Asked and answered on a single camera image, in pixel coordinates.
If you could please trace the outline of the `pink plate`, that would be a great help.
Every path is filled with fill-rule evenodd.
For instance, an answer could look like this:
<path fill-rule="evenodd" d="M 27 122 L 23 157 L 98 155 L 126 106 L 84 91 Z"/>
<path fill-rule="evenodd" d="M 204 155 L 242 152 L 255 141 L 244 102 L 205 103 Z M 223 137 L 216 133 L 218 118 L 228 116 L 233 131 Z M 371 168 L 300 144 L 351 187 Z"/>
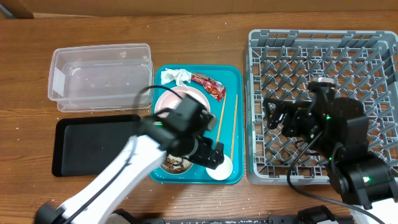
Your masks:
<path fill-rule="evenodd" d="M 205 106 L 205 108 L 210 112 L 211 107 L 207 97 L 200 91 L 194 87 L 182 87 L 182 86 L 175 86 L 172 90 L 178 93 L 181 97 L 184 97 L 186 94 L 191 95 L 194 99 L 198 100 L 201 104 Z M 154 113 L 164 109 L 164 108 L 172 108 L 175 109 L 177 105 L 180 103 L 180 98 L 174 95 L 169 91 L 165 91 L 156 101 L 154 107 Z"/>

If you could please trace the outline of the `teal serving tray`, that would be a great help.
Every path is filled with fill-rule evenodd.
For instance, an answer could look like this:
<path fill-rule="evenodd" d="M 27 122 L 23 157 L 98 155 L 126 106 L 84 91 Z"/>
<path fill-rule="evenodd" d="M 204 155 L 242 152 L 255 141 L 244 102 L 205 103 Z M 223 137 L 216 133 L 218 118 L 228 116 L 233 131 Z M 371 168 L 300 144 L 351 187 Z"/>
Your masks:
<path fill-rule="evenodd" d="M 235 184 L 241 180 L 244 174 L 244 114 L 243 114 L 243 80 L 241 72 L 230 65 L 164 65 L 155 73 L 154 83 L 161 84 L 160 73 L 166 68 L 186 69 L 192 73 L 202 73 L 214 78 L 226 87 L 227 99 L 224 109 L 223 123 L 219 141 L 224 144 L 224 154 L 231 157 L 231 139 L 233 134 L 234 107 L 236 95 L 238 95 L 238 112 L 236 118 L 236 133 L 233 157 L 233 172 L 226 180 L 214 180 L 207 173 L 206 168 L 193 165 L 189 170 L 182 174 L 169 174 L 162 168 L 158 168 L 150 173 L 150 177 L 156 182 L 173 184 Z M 217 101 L 209 95 L 201 84 L 191 82 L 191 87 L 200 90 L 208 99 L 211 112 L 220 116 L 223 106 L 222 101 Z M 205 132 L 204 136 L 216 140 L 218 127 L 214 130 Z"/>

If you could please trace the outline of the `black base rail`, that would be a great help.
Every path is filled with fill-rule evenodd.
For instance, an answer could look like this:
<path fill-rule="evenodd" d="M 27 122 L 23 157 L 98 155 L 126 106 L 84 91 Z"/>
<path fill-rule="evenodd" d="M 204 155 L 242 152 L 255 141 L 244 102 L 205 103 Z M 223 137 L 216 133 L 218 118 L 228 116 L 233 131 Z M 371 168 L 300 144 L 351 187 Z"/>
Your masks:
<path fill-rule="evenodd" d="M 163 218 L 149 218 L 134 220 L 138 224 L 299 224 L 296 215 L 271 215 L 268 218 L 234 218 L 234 219 L 190 219 L 190 220 L 166 220 Z"/>

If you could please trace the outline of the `white napkin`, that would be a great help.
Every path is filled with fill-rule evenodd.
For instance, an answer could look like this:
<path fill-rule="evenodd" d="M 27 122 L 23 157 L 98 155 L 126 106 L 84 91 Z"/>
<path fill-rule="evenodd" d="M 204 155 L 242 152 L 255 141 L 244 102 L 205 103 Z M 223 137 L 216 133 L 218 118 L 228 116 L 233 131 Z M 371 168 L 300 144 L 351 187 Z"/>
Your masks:
<path fill-rule="evenodd" d="M 187 71 L 186 69 L 166 68 L 164 71 L 161 71 L 160 73 L 161 84 L 165 85 L 170 83 L 171 81 L 175 81 L 177 86 L 186 87 L 186 83 L 191 82 L 192 75 L 193 73 Z"/>

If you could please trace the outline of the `black plastic tray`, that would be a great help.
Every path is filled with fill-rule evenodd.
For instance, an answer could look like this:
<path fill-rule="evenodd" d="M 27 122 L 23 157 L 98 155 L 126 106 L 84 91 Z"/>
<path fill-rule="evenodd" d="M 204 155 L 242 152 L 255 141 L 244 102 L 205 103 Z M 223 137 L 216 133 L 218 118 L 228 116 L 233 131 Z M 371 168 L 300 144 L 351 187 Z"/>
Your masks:
<path fill-rule="evenodd" d="M 100 174 L 134 135 L 140 119 L 137 114 L 61 119 L 55 129 L 52 174 Z"/>

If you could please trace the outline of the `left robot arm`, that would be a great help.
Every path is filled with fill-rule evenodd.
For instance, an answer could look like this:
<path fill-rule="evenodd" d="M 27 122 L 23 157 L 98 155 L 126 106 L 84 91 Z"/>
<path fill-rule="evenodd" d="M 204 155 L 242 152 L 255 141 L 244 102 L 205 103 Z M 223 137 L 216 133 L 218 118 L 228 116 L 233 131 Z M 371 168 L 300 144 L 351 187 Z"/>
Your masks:
<path fill-rule="evenodd" d="M 204 137 L 216 115 L 190 95 L 139 121 L 118 156 L 87 187 L 58 208 L 43 204 L 34 223 L 106 223 L 136 185 L 168 155 L 210 169 L 224 162 L 224 145 Z"/>

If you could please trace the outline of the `grey dishwasher rack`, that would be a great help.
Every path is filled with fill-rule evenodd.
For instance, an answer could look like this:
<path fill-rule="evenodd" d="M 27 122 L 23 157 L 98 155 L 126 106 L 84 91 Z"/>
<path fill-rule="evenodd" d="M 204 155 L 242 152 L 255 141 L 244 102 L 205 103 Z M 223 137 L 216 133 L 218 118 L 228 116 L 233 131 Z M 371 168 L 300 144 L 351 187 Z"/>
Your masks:
<path fill-rule="evenodd" d="M 265 98 L 309 100 L 308 82 L 332 78 L 336 95 L 362 102 L 369 148 L 397 173 L 397 35 L 391 31 L 254 29 L 248 35 L 246 174 L 256 185 L 284 185 L 298 155 L 295 139 L 268 129 Z"/>

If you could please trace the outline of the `red snack wrapper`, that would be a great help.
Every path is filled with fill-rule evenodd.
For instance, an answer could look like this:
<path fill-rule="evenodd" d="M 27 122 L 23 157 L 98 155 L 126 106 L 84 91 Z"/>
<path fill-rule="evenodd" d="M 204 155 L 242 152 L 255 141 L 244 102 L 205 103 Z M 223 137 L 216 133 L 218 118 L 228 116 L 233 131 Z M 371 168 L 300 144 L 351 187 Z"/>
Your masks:
<path fill-rule="evenodd" d="M 202 85 L 202 87 L 217 101 L 221 101 L 226 94 L 226 87 L 214 78 L 202 73 L 192 73 L 191 80 Z"/>

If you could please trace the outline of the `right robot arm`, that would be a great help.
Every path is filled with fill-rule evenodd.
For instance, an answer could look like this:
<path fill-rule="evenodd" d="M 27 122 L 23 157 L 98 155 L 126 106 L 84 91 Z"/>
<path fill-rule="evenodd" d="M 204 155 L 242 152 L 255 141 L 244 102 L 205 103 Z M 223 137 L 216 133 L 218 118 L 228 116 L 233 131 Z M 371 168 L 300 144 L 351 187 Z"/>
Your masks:
<path fill-rule="evenodd" d="M 308 84 L 311 101 L 264 99 L 267 127 L 282 126 L 282 135 L 300 137 L 307 151 L 327 159 L 330 184 L 340 201 L 310 194 L 287 183 L 306 197 L 350 210 L 356 223 L 397 223 L 397 182 L 390 166 L 371 152 L 367 139 L 369 118 L 353 98 L 337 98 L 331 78 L 314 78 Z"/>

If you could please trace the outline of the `clear plastic bin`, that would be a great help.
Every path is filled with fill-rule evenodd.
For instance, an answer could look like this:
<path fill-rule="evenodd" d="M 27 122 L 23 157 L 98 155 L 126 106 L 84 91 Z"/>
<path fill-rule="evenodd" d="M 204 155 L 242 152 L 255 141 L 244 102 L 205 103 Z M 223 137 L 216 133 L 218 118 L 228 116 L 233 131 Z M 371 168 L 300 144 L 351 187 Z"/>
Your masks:
<path fill-rule="evenodd" d="M 153 82 L 148 44 L 66 47 L 53 52 L 47 96 L 61 112 L 149 108 Z"/>

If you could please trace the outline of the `left wooden chopstick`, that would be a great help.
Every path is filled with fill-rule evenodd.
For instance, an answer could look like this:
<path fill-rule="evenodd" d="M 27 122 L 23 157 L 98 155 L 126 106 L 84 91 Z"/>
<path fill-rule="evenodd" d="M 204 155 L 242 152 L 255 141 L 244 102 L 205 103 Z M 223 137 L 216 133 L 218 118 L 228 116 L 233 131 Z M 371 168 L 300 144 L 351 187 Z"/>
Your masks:
<path fill-rule="evenodd" d="M 222 106 L 221 114 L 220 114 L 220 121 L 219 121 L 219 125 L 218 125 L 218 133 L 217 133 L 217 137 L 216 137 L 216 142 L 219 142 L 219 139 L 220 139 L 221 127 L 222 127 L 222 123 L 223 123 L 223 116 L 224 116 L 224 109 L 225 109 L 226 99 L 227 99 L 227 93 L 225 92 L 225 96 L 223 98 L 223 106 Z"/>

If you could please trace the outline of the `white cup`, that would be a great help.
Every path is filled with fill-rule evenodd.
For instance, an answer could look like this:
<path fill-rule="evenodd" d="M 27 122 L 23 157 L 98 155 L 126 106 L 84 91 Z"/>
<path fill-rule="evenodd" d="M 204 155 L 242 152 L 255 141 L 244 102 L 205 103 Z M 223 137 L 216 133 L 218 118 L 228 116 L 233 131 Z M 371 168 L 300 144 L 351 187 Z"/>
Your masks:
<path fill-rule="evenodd" d="M 226 180 L 233 172 L 233 162 L 225 154 L 224 161 L 216 169 L 206 168 L 206 173 L 214 180 Z"/>

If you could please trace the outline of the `wooden chopstick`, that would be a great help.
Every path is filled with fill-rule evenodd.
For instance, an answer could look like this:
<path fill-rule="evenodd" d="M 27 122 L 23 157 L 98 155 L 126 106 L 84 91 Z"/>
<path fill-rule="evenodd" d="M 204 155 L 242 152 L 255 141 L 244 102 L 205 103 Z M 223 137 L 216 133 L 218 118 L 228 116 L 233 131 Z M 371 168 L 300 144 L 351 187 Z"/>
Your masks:
<path fill-rule="evenodd" d="M 216 142 L 219 142 L 219 139 L 220 139 L 221 127 L 222 127 L 222 123 L 223 123 L 223 116 L 224 116 L 224 109 L 225 109 L 226 99 L 227 99 L 227 93 L 225 92 L 225 96 L 223 98 L 223 106 L 222 106 L 221 114 L 220 114 L 220 121 L 219 121 L 219 125 L 218 125 L 218 133 L 217 133 L 217 137 L 216 137 Z"/>
<path fill-rule="evenodd" d="M 236 133 L 236 118 L 237 118 L 237 112 L 238 112 L 238 95 L 236 95 L 236 100 L 235 100 L 235 107 L 234 107 L 234 122 L 233 122 L 233 134 L 232 134 L 232 139 L 231 139 L 231 162 L 233 163 L 233 157 L 234 157 L 234 144 L 235 144 L 235 133 Z"/>

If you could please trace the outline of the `right wooden chopstick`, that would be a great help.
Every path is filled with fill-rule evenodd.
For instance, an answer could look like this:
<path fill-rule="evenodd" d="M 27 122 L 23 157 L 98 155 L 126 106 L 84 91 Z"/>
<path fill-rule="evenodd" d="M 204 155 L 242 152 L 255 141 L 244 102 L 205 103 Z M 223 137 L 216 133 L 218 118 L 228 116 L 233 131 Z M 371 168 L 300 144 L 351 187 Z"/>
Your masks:
<path fill-rule="evenodd" d="M 235 107 L 234 107 L 234 122 L 233 122 L 233 134 L 232 134 L 232 139 L 231 139 L 231 162 L 233 163 L 233 157 L 234 157 L 234 144 L 235 144 L 235 133 L 236 133 L 236 118 L 237 118 L 237 112 L 238 112 L 238 95 L 236 95 L 236 100 L 235 100 Z"/>

